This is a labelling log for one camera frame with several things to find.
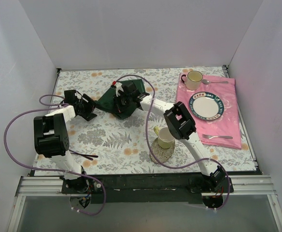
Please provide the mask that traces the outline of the dark green cloth napkin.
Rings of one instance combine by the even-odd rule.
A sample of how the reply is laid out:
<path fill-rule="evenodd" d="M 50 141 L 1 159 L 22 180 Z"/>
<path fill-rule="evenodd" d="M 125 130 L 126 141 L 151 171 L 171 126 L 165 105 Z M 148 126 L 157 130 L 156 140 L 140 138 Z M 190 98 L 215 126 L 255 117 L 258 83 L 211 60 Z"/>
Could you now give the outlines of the dark green cloth napkin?
<path fill-rule="evenodd" d="M 140 79 L 136 80 L 126 80 L 126 81 L 119 81 L 122 84 L 127 84 L 129 81 L 132 81 L 140 92 L 146 92 L 143 81 Z M 113 85 L 100 97 L 99 100 L 96 101 L 96 108 L 113 114 L 118 119 L 126 119 L 130 117 L 133 112 L 138 109 L 136 106 L 131 105 L 125 112 L 118 113 L 114 108 L 113 96 L 115 95 L 115 90 L 113 89 Z"/>

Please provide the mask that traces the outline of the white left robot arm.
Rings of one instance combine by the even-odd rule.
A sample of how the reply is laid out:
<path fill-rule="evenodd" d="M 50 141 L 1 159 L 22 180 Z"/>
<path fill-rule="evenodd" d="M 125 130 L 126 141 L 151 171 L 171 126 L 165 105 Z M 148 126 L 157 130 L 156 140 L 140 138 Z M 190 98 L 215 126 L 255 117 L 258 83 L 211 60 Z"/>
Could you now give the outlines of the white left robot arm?
<path fill-rule="evenodd" d="M 94 119 L 97 116 L 93 113 L 96 103 L 77 90 L 65 90 L 64 103 L 65 106 L 34 118 L 35 150 L 37 154 L 55 162 L 57 167 L 63 170 L 66 180 L 74 180 L 72 187 L 78 193 L 85 193 L 89 189 L 89 181 L 79 176 L 85 174 L 85 171 L 69 151 L 70 141 L 66 124 L 76 116 L 86 121 Z"/>

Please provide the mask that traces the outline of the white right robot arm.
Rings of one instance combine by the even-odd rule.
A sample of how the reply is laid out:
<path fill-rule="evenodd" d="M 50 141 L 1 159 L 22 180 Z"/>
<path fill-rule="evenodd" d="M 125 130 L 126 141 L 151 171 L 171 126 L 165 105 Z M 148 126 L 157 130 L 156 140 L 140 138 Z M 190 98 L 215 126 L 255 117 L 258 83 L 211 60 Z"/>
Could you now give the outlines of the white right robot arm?
<path fill-rule="evenodd" d="M 141 93 L 132 82 L 126 85 L 114 81 L 112 88 L 115 90 L 114 101 L 119 112 L 123 112 L 125 106 L 134 104 L 148 114 L 164 117 L 173 138 L 182 142 L 195 159 L 194 162 L 179 167 L 167 166 L 161 161 L 158 163 L 169 169 L 183 169 L 197 163 L 201 174 L 206 178 L 205 187 L 208 191 L 216 192 L 222 187 L 220 176 L 223 170 L 215 161 L 206 157 L 207 150 L 199 139 L 196 123 L 182 102 L 172 104 L 158 100 L 147 92 Z"/>

